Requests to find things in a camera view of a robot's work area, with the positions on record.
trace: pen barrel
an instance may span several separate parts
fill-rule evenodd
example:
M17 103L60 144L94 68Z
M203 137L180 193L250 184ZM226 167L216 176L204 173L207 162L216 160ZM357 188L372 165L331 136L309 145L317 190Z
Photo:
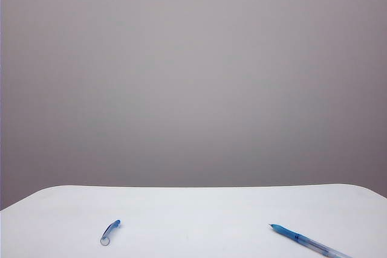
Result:
M338 252L335 249L332 249L319 242L311 240L301 234L298 234L296 236L296 242L329 258L351 258L350 256L344 253Z

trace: gray backdrop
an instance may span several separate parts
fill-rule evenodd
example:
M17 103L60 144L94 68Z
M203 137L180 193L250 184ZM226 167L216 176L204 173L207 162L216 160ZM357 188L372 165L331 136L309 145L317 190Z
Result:
M386 0L2 0L2 207L62 184L387 195Z

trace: table surface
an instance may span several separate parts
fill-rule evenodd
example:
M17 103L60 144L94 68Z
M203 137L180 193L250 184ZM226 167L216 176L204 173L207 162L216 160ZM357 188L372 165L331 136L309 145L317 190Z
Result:
M120 228L101 246L116 219ZM323 257L269 224L354 258L387 257L387 199L348 184L50 187L1 211L1 256Z

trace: blue pen cap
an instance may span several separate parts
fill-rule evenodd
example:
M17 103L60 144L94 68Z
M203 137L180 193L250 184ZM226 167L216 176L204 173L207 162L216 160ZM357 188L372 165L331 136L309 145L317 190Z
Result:
M296 242L298 242L298 237L300 236L300 234L297 234L295 232L292 232L280 225L276 225L276 224L271 224L270 226L272 226L273 230L275 230L275 232L281 234L281 235L284 235L285 237L288 237L289 239L292 239Z
M114 221L113 223L111 223L108 228L105 230L105 232L103 233L101 239L100 239L100 242L103 246L107 246L110 244L110 233L112 232L112 230L114 230L115 228L118 228L121 224L121 221L120 220L116 220Z

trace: gray wall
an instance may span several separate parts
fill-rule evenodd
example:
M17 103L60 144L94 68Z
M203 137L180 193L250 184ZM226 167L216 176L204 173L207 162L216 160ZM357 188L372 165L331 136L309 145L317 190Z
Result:
M2 201L61 184L387 196L386 0L2 0Z

